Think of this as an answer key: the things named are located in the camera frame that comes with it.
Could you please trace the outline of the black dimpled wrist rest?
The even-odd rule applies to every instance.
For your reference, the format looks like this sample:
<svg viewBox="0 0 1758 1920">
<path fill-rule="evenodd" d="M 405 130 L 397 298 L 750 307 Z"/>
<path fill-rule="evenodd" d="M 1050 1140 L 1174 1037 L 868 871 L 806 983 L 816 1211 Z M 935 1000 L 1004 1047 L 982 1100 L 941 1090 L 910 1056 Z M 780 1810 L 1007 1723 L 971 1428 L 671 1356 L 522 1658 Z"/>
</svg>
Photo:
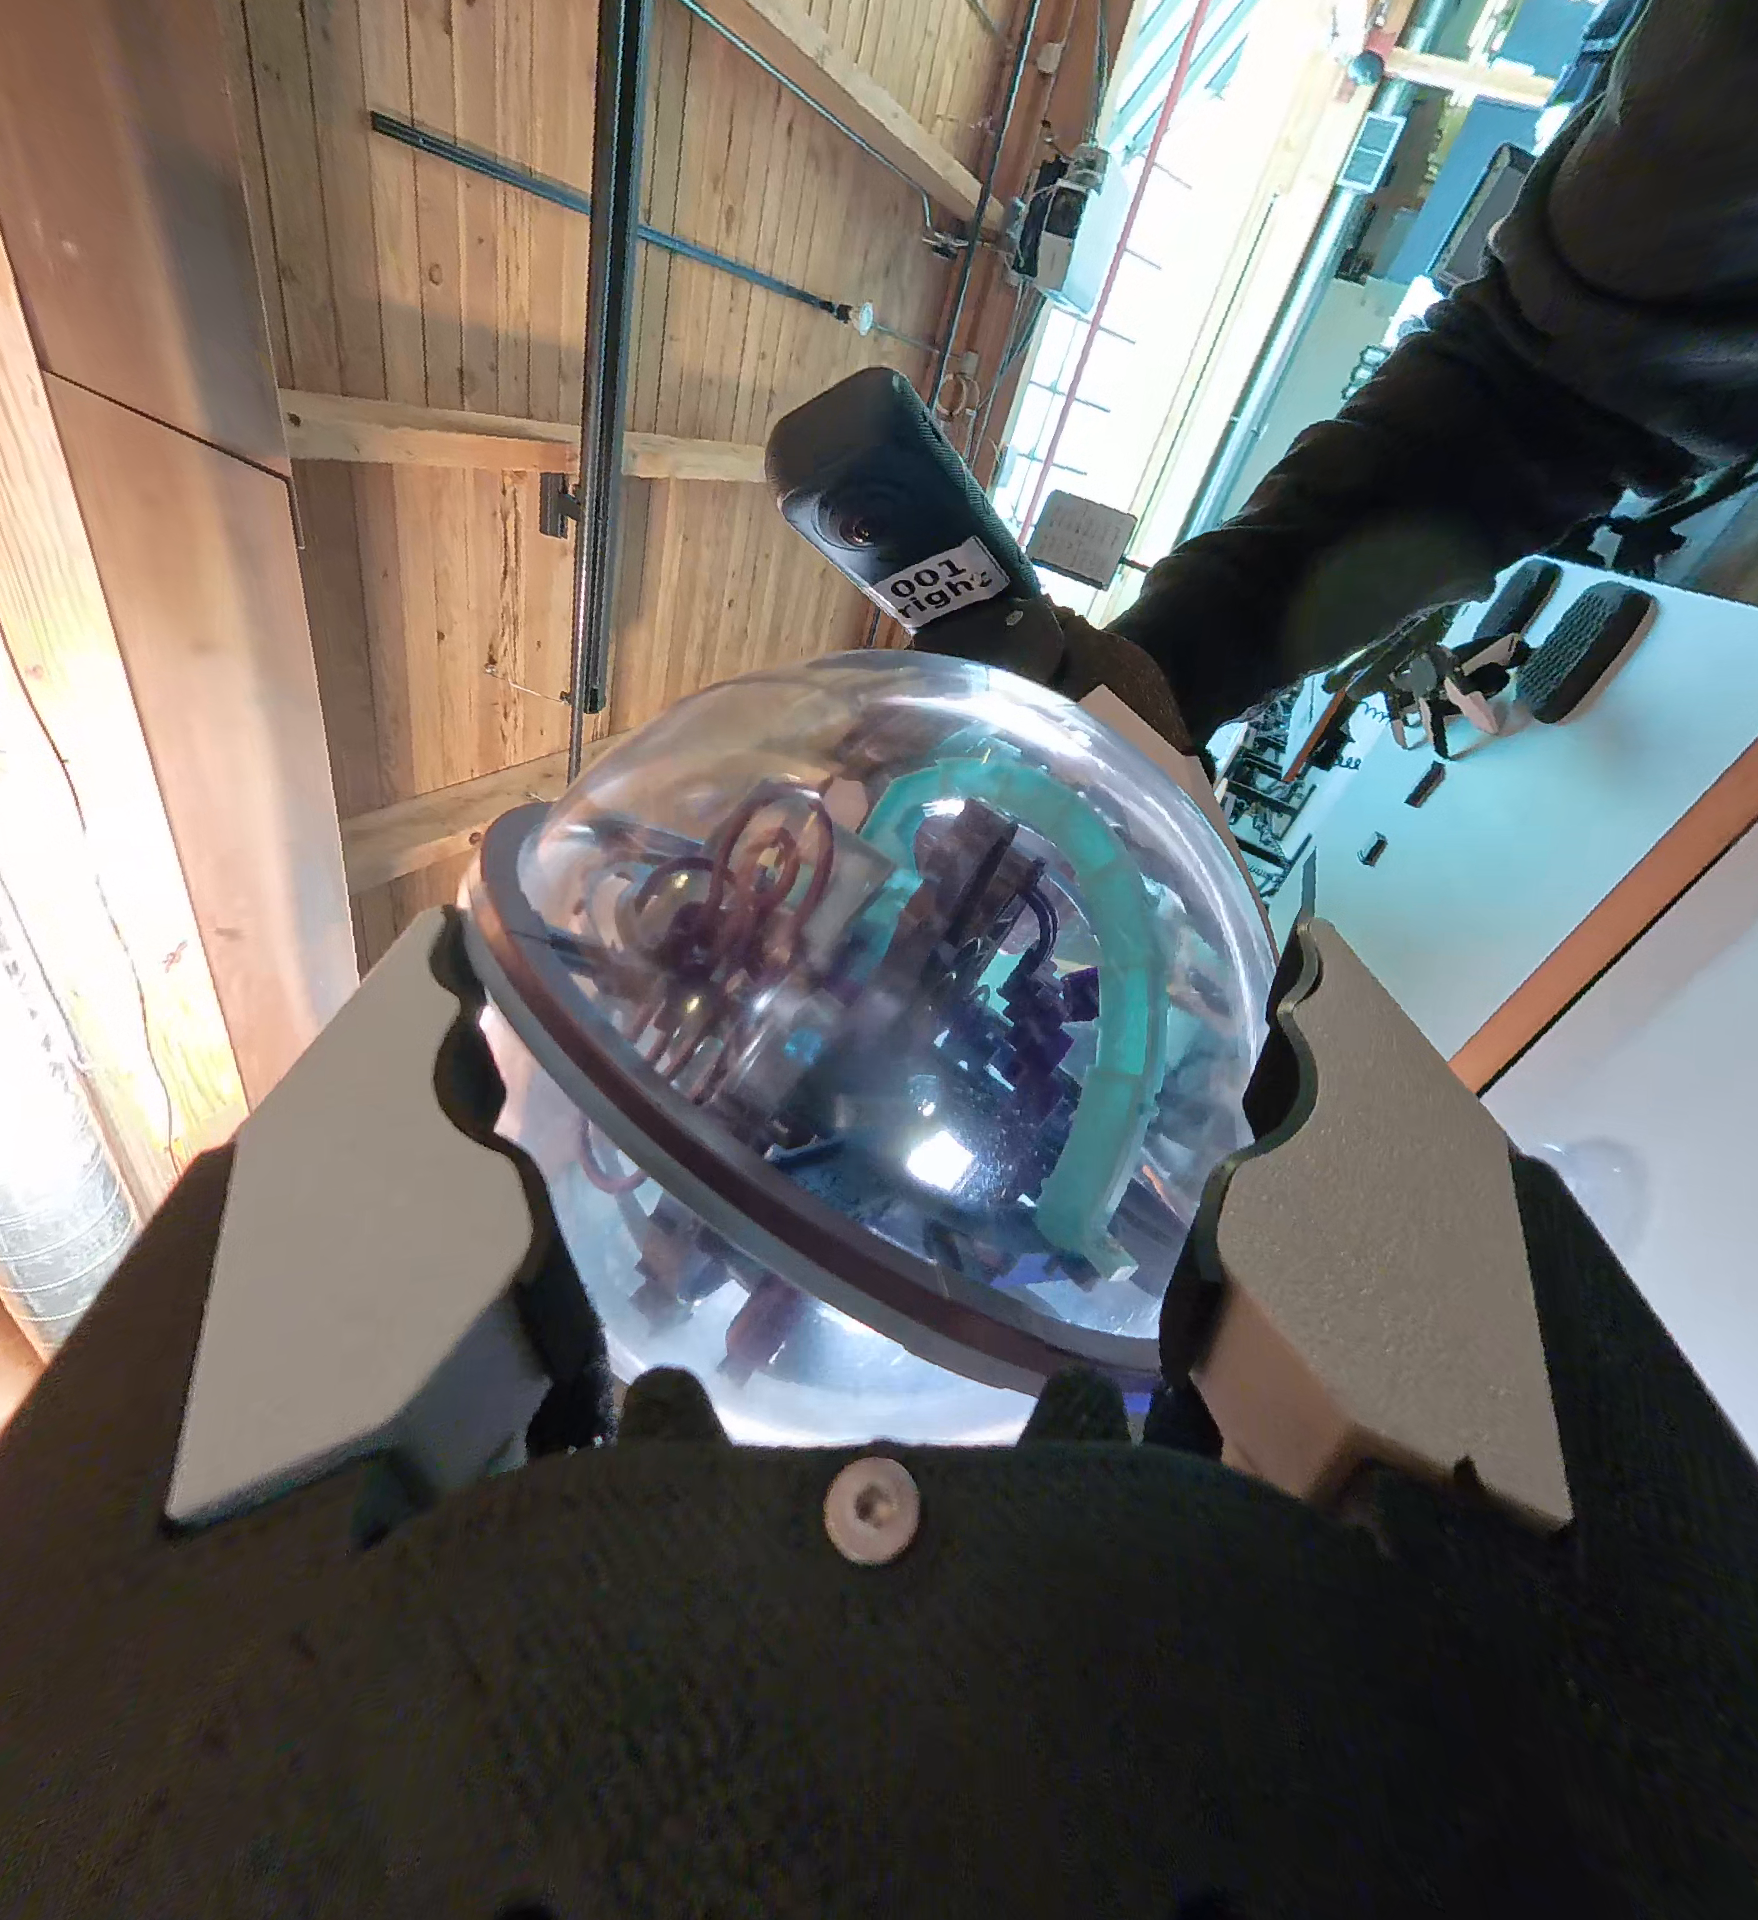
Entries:
<svg viewBox="0 0 1758 1920">
<path fill-rule="evenodd" d="M 1523 557 L 1503 578 L 1503 595 L 1489 601 L 1483 622 L 1467 632 L 1467 650 L 1523 640 L 1552 595 L 1559 595 L 1559 568 L 1552 557 Z"/>
<path fill-rule="evenodd" d="M 1650 620 L 1658 620 L 1650 595 L 1585 585 L 1512 670 L 1512 711 L 1525 726 L 1565 726 L 1613 679 L 1613 667 L 1642 645 Z"/>
</svg>

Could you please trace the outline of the clear maze ball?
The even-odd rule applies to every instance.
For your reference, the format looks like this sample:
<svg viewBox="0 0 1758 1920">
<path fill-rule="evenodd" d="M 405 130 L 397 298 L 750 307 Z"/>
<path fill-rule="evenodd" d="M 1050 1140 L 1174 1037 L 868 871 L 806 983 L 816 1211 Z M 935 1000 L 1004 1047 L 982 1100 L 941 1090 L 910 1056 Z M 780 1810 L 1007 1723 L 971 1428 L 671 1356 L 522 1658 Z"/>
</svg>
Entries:
<svg viewBox="0 0 1758 1920">
<path fill-rule="evenodd" d="M 462 931 L 617 1388 L 743 1446 L 1007 1446 L 1066 1366 L 1146 1422 L 1277 943 L 1120 699 L 712 687 L 497 814 Z"/>
</svg>

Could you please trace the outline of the silver air duct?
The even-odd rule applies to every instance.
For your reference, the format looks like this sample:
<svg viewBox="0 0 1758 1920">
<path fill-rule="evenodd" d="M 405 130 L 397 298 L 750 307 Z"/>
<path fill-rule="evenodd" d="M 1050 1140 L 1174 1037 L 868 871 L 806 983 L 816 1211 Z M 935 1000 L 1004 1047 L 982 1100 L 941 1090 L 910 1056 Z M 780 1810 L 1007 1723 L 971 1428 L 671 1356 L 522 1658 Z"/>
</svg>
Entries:
<svg viewBox="0 0 1758 1920">
<path fill-rule="evenodd" d="M 86 1325 L 137 1239 L 74 1030 L 0 890 L 0 1307 L 39 1356 Z"/>
</svg>

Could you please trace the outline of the clear plastic dish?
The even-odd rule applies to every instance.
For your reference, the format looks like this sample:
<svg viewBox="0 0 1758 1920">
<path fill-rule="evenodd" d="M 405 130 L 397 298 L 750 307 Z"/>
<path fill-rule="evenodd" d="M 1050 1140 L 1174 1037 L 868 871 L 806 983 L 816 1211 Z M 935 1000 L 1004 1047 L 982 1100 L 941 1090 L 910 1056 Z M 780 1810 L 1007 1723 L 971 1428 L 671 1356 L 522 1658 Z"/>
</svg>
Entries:
<svg viewBox="0 0 1758 1920">
<path fill-rule="evenodd" d="M 1537 1145 L 1540 1161 L 1559 1172 L 1565 1197 L 1603 1226 L 1608 1240 L 1635 1240 L 1649 1230 L 1649 1161 L 1623 1140 L 1565 1140 Z"/>
</svg>

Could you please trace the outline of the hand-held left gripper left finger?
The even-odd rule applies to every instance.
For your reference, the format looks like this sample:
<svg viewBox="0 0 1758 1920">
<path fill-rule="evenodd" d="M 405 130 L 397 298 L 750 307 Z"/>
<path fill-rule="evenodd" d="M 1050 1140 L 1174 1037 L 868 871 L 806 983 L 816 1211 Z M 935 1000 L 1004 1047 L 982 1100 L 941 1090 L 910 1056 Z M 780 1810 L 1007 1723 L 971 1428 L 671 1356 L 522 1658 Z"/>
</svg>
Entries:
<svg viewBox="0 0 1758 1920">
<path fill-rule="evenodd" d="M 528 1290 L 554 1203 L 499 1140 L 462 914 L 420 914 L 244 1121 L 174 1453 L 174 1528 L 385 1463 L 446 1499 L 554 1388 Z"/>
</svg>

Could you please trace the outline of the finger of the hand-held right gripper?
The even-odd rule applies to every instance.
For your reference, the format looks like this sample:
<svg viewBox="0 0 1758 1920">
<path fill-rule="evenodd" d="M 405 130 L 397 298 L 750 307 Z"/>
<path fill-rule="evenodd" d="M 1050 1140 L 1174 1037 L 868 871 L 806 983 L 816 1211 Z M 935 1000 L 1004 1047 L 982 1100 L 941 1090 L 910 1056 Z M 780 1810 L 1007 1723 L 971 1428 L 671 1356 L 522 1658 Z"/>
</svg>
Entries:
<svg viewBox="0 0 1758 1920">
<path fill-rule="evenodd" d="M 1111 699 L 1108 687 L 1079 699 L 1079 711 L 1096 726 L 1108 726 L 1120 743 L 1130 743 L 1141 757 L 1153 757 L 1185 793 L 1211 793 L 1211 779 L 1198 757 L 1174 749 L 1124 699 Z"/>
</svg>

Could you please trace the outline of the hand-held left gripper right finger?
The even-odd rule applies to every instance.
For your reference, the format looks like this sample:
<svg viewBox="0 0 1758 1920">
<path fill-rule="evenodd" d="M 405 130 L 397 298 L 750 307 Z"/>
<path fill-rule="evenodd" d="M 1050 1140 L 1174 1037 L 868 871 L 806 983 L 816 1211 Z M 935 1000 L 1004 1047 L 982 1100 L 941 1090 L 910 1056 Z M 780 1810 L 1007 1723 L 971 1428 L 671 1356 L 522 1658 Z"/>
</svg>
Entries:
<svg viewBox="0 0 1758 1920">
<path fill-rule="evenodd" d="M 1195 1396 L 1227 1465 L 1345 1509 L 1371 1465 L 1565 1528 L 1512 1149 L 1330 919 L 1297 919 L 1195 1217 Z"/>
</svg>

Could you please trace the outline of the person's right forearm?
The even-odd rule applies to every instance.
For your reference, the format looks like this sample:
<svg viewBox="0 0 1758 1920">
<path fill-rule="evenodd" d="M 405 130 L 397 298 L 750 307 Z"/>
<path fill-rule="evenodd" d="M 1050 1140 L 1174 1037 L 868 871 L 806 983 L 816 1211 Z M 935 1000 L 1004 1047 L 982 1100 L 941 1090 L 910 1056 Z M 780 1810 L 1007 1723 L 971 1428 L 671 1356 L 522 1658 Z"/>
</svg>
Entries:
<svg viewBox="0 0 1758 1920">
<path fill-rule="evenodd" d="M 1489 236 L 1489 268 L 1108 622 L 1185 734 L 1489 601 L 1623 493 L 1758 457 L 1758 0 L 1658 0 Z"/>
</svg>

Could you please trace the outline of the white ceiling box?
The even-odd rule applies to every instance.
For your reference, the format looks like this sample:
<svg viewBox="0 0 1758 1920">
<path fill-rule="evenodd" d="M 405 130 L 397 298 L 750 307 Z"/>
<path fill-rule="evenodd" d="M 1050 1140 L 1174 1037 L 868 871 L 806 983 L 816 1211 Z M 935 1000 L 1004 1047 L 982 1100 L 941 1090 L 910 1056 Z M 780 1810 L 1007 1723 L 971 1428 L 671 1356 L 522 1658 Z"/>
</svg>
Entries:
<svg viewBox="0 0 1758 1920">
<path fill-rule="evenodd" d="M 1031 288 L 1042 303 L 1079 325 L 1096 325 L 1111 258 L 1111 241 L 1098 236 L 1111 201 L 1108 172 L 1111 172 L 1108 142 L 1042 155 L 1007 241 L 1011 288 Z"/>
</svg>

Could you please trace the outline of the grey screen on stand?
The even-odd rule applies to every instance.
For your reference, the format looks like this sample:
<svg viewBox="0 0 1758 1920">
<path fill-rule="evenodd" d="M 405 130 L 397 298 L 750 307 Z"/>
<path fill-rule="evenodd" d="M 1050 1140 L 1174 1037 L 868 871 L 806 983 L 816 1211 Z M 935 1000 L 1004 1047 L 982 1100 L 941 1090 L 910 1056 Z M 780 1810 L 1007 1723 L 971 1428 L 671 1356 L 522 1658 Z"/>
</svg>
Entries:
<svg viewBox="0 0 1758 1920">
<path fill-rule="evenodd" d="M 1489 155 L 1483 183 L 1467 194 L 1460 218 L 1447 227 L 1447 236 L 1439 236 L 1439 253 L 1431 266 L 1431 286 L 1439 298 L 1458 298 L 1460 286 L 1478 286 L 1489 268 L 1489 241 L 1505 227 L 1525 172 L 1537 172 L 1537 153 L 1523 153 L 1523 142 L 1503 142 Z"/>
</svg>

